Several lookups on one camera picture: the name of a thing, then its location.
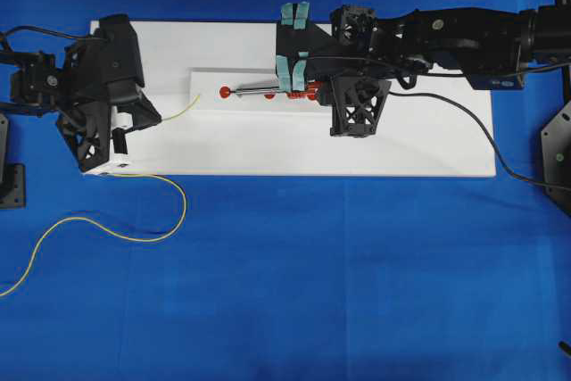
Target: screw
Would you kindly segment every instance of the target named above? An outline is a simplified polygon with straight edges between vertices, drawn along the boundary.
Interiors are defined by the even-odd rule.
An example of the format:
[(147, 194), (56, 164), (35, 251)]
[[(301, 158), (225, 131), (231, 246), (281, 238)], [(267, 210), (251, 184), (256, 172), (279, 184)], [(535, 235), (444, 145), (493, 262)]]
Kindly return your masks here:
[(57, 87), (57, 78), (54, 75), (49, 75), (46, 79), (47, 85), (50, 87)]
[(434, 22), (432, 23), (432, 30), (442, 30), (442, 28), (444, 27), (444, 21), (443, 20), (434, 20)]

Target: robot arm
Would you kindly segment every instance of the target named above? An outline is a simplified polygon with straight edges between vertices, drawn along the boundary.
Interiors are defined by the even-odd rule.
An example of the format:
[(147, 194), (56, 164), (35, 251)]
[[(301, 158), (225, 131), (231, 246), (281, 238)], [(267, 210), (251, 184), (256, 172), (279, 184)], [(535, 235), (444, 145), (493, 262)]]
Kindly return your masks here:
[[(332, 136), (375, 134), (390, 88), (387, 79), (396, 79), (404, 89), (413, 88), (417, 76), (466, 78), (473, 89), (522, 89), (527, 72), (551, 70), (571, 60), (569, 6), (520, 13), (414, 11), (387, 20), (378, 19), (372, 9), (345, 5), (330, 15), (331, 36), (297, 18), (306, 8), (301, 3), (282, 9), (277, 75), (283, 90), (303, 90), (296, 80), (305, 87), (320, 83), (316, 98), (332, 106)], [(533, 61), (549, 66), (528, 68)], [(430, 73), (435, 64), (461, 73)]]
[[(16, 28), (0, 37), (0, 62), (19, 68), (11, 78), (12, 103), (0, 103), (0, 112), (59, 112), (56, 126), (81, 171), (108, 162), (111, 141), (115, 153), (127, 153), (127, 133), (161, 122), (141, 90), (145, 81), (137, 34), (127, 15), (99, 20), (92, 37), (74, 37), (78, 41), (65, 48), (61, 69), (52, 54), (14, 52), (6, 37), (20, 29), (34, 28)], [(112, 123), (112, 112), (121, 124)]]

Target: black cable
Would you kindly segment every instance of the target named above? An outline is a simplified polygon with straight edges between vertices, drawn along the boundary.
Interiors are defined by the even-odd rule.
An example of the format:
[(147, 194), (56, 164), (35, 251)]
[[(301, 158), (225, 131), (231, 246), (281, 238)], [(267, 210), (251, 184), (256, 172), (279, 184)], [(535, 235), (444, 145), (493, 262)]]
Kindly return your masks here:
[(552, 71), (560, 69), (562, 67), (571, 66), (571, 62), (556, 62), (555, 64), (548, 64), (541, 67), (528, 67), (520, 71), (515, 71), (514, 73), (508, 73), (507, 75), (501, 75), (503, 78), (511, 78), (512, 76), (525, 75), (526, 73), (544, 73), (545, 71)]
[[(305, 59), (305, 60), (318, 60), (318, 59), (349, 60), (349, 61), (353, 60), (353, 61), (357, 61), (357, 62), (371, 62), (373, 64), (378, 64), (380, 66), (391, 67), (395, 70), (403, 71), (403, 72), (409, 73), (411, 75), (428, 76), (428, 77), (433, 77), (433, 78), (465, 78), (467, 76), (464, 73), (431, 73), (431, 72), (421, 73), (421, 72), (408, 70), (404, 67), (397, 66), (396, 64), (392, 64), (390, 62), (383, 62), (381, 60), (376, 60), (374, 58), (368, 58), (368, 57), (350, 57), (350, 56), (345, 56), (345, 55), (310, 55), (309, 57), (305, 57), (303, 59)], [(540, 67), (528, 67), (528, 68), (525, 68), (525, 69), (522, 69), (519, 71), (514, 71), (513, 73), (501, 74), (501, 73), (495, 73), (495, 72), (489, 73), (486, 71), (481, 71), (481, 72), (478, 72), (478, 74), (490, 75), (490, 76), (495, 77), (495, 78), (511, 78), (513, 76), (525, 75), (526, 73), (544, 73), (546, 71), (552, 71), (552, 70), (560, 69), (560, 68), (566, 67), (566, 66), (571, 66), (571, 62), (557, 62), (555, 64), (548, 64), (548, 65), (540, 66)]]
[(420, 73), (416, 71), (408, 70), (404, 67), (397, 66), (396, 64), (392, 64), (390, 62), (383, 62), (381, 60), (377, 60), (374, 58), (368, 57), (349, 57), (345, 55), (310, 55), (309, 57), (300, 57), (300, 60), (349, 60), (355, 62), (371, 62), (373, 64), (378, 64), (380, 66), (391, 67), (398, 71), (403, 71), (409, 73), (410, 75), (418, 75), (418, 76), (431, 76), (433, 78), (465, 78), (466, 75), (461, 73)]
[(522, 180), (524, 182), (527, 183), (531, 183), (533, 185), (537, 185), (537, 186), (543, 186), (543, 187), (547, 187), (547, 188), (553, 188), (553, 189), (560, 189), (563, 191), (571, 191), (571, 187), (570, 186), (562, 186), (562, 185), (553, 185), (551, 183), (546, 183), (546, 182), (542, 182), (541, 180), (535, 180), (534, 178), (527, 178), (526, 176), (522, 176), (520, 174), (517, 174), (514, 170), (512, 170), (509, 165), (506, 163), (506, 161), (503, 159), (503, 156), (501, 155), (500, 152), (500, 148), (498, 147), (498, 145), (496, 144), (496, 142), (493, 140), (493, 137), (490, 135), (490, 132), (488, 131), (488, 129), (485, 127), (484, 123), (476, 116), (475, 113), (473, 113), (472, 111), (470, 111), (466, 106), (463, 106), (460, 103), (455, 102), (454, 100), (451, 100), (450, 98), (446, 98), (442, 95), (438, 95), (438, 94), (433, 94), (433, 93), (410, 93), (410, 94), (403, 94), (403, 93), (394, 93), (393, 91), (389, 91), (390, 95), (397, 95), (399, 97), (429, 97), (429, 98), (435, 98), (436, 100), (441, 100), (443, 102), (446, 102), (448, 104), (451, 104), (454, 107), (457, 107), (458, 109), (460, 109), (461, 111), (463, 111), (465, 114), (467, 114), (470, 118), (472, 118), (482, 129), (482, 131), (484, 132), (486, 138), (488, 139), (488, 141), (490, 142), (490, 145), (492, 145), (493, 151), (496, 153), (496, 156), (498, 157), (498, 160), (500, 161), (501, 166), (503, 167), (503, 169), (506, 170), (506, 172), (513, 178), (516, 178), (517, 180)]
[(18, 26), (14, 27), (13, 29), (9, 29), (4, 34), (0, 35), (0, 41), (5, 40), (10, 35), (13, 35), (14, 33), (23, 30), (35, 31), (37, 33), (43, 33), (49, 36), (63, 37), (66, 39), (73, 39), (73, 40), (104, 40), (104, 41), (107, 40), (104, 37), (96, 37), (96, 36), (73, 36), (73, 35), (68, 35), (67, 33), (61, 33), (61, 31), (42, 29), (41, 27), (36, 27), (36, 26)]

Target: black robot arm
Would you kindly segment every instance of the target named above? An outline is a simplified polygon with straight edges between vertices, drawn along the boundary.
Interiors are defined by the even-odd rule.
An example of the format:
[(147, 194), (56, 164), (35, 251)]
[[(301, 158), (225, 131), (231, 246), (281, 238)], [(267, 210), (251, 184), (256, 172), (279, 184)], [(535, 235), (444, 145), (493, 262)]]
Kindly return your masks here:
[[(21, 29), (37, 28), (21, 27), (0, 35), (0, 62), (19, 68), (11, 78), (12, 103), (0, 103), (0, 112), (36, 116), (59, 112), (57, 128), (82, 171), (109, 161), (111, 141), (115, 153), (127, 153), (127, 133), (161, 122), (141, 90), (145, 80), (137, 34), (127, 15), (99, 20), (93, 36), (70, 37), (48, 30), (77, 39), (65, 48), (62, 68), (56, 67), (52, 54), (14, 52), (7, 36)], [(112, 127), (112, 110), (126, 113), (128, 124)]]

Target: red plastic part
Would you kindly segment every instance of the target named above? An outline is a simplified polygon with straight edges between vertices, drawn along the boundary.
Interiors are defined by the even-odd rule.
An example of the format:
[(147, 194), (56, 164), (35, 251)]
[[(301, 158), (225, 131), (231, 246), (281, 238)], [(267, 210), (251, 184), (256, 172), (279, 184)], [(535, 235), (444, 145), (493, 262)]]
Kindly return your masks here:
[(222, 98), (229, 98), (231, 94), (232, 94), (232, 90), (228, 87), (222, 87), (220, 89), (220, 97), (222, 97)]
[(299, 99), (299, 98), (308, 98), (309, 100), (317, 100), (317, 92), (321, 87), (321, 82), (311, 82), (307, 84), (307, 88), (305, 91), (295, 91), (293, 93), (287, 93), (287, 98), (291, 99)]

